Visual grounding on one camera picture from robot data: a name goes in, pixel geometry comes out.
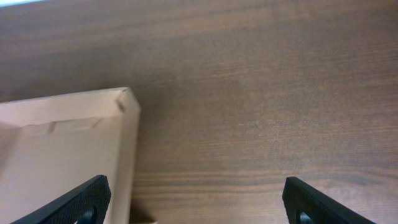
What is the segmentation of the brown cardboard box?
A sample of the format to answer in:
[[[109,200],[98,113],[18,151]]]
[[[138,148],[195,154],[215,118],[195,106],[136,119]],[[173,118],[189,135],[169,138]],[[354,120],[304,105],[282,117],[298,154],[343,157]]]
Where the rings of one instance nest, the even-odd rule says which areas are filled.
[[[12,223],[96,175],[106,223],[130,216],[141,108],[129,88],[1,104],[1,222]]]

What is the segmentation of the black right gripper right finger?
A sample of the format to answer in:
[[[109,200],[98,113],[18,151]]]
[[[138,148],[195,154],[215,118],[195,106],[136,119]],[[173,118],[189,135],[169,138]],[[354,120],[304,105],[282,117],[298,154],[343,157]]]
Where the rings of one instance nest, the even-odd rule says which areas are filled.
[[[297,177],[286,178],[282,200],[290,224],[373,224]]]

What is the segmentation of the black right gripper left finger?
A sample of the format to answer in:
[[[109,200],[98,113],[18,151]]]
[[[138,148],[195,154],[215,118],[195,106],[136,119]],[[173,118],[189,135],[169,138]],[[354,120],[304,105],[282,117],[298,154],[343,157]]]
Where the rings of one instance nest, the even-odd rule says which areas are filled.
[[[105,175],[97,175],[12,224],[103,224],[111,199]]]

